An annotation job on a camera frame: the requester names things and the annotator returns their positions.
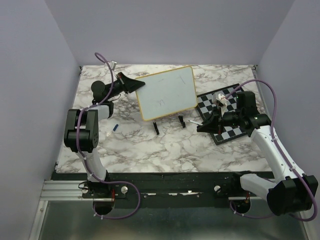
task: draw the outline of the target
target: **bolt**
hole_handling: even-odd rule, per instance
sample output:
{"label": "bolt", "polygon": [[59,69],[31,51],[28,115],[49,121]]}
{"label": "bolt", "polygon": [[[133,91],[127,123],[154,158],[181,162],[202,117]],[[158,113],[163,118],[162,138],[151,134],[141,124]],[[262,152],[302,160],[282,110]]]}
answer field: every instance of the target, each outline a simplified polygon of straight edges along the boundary
{"label": "bolt", "polygon": [[123,194],[126,194],[126,193],[128,192],[127,186],[123,186],[123,187],[121,188],[121,192],[122,192]]}
{"label": "bolt", "polygon": [[215,191],[216,193],[219,193],[219,192],[221,191],[221,187],[220,187],[219,185],[214,186],[214,191]]}

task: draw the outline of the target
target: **small whiteboard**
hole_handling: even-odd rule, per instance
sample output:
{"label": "small whiteboard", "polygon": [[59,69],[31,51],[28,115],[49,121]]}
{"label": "small whiteboard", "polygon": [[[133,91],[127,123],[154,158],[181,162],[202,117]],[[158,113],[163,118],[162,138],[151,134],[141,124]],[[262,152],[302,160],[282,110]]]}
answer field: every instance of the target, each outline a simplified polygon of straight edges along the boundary
{"label": "small whiteboard", "polygon": [[198,105],[191,66],[138,77],[145,85],[136,91],[144,121],[175,114]]}

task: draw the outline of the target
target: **marble tabletop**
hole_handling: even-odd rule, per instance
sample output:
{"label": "marble tabletop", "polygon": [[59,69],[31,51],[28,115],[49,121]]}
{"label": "marble tabletop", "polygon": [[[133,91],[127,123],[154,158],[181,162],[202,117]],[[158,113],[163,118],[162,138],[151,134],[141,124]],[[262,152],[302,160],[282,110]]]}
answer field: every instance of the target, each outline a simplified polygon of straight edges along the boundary
{"label": "marble tabletop", "polygon": [[[115,72],[129,78],[158,73],[182,65],[117,65]],[[248,65],[193,65],[197,94],[206,93],[254,78]],[[74,99],[73,108],[91,104],[91,84],[101,80],[110,83],[104,66],[84,66]],[[256,93],[258,110],[264,112],[255,83],[244,90]],[[111,118],[99,122],[99,144],[103,166],[110,173],[160,172],[230,172],[270,171],[258,146],[247,136],[216,145],[208,133],[198,133],[196,125],[188,122],[202,119],[196,109],[181,112],[186,123],[182,128],[178,114],[157,120],[157,135],[152,121],[143,121],[135,93],[121,94],[114,101]],[[58,173],[85,173],[77,155],[62,144],[56,167]]]}

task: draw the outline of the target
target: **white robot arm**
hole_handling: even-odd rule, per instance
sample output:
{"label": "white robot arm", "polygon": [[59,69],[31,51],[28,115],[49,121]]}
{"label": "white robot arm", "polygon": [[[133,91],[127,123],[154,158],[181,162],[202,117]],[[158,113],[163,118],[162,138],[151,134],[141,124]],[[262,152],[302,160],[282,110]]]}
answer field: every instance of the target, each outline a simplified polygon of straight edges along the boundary
{"label": "white robot arm", "polygon": [[[227,102],[222,94],[214,95],[212,102],[217,105],[217,108],[197,126],[197,131],[221,134],[224,127],[243,128],[263,152],[275,178],[275,181],[271,182],[246,172],[240,176],[241,188],[267,201],[271,211],[277,216],[310,209],[313,204],[312,199],[298,176],[305,181],[313,196],[316,194],[318,181],[313,175],[307,176],[293,161],[278,139],[275,130],[273,130],[275,137],[273,139],[271,120],[266,114],[258,112],[255,94],[250,91],[237,93],[237,109],[233,112],[224,111]],[[284,159],[275,141],[292,166]]]}
{"label": "white robot arm", "polygon": [[[115,62],[112,61],[111,65],[114,68]],[[111,84],[104,84],[102,81],[95,81],[91,85],[93,93],[92,103],[99,104],[91,107],[88,111],[84,111],[80,119],[81,126],[78,137],[80,149],[85,159],[77,148],[77,123],[81,111],[79,109],[70,109],[67,113],[64,144],[80,157],[87,172],[88,181],[90,182],[98,182],[96,178],[105,180],[107,175],[96,147],[99,140],[99,121],[110,118],[114,112],[114,104],[110,99],[121,92],[125,92],[126,94],[132,93],[145,85],[145,82],[131,79],[122,72],[119,72],[116,78],[117,80],[114,81],[113,87],[111,87]],[[94,173],[96,178],[90,173],[88,168]]]}

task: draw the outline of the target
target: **white wall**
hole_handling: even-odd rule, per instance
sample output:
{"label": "white wall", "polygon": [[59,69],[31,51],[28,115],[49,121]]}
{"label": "white wall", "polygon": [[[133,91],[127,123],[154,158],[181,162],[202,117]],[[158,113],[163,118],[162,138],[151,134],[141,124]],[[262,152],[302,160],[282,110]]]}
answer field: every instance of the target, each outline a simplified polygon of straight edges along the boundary
{"label": "white wall", "polygon": [[[264,53],[260,79],[276,94],[275,127],[293,159],[320,181],[320,1],[296,0]],[[263,87],[267,107],[273,98]],[[316,199],[320,207],[320,188]],[[320,216],[316,225],[320,226]]]}
{"label": "white wall", "polygon": [[28,239],[79,67],[43,0],[0,7],[0,239]]}
{"label": "white wall", "polygon": [[294,0],[45,0],[75,59],[257,64]]}

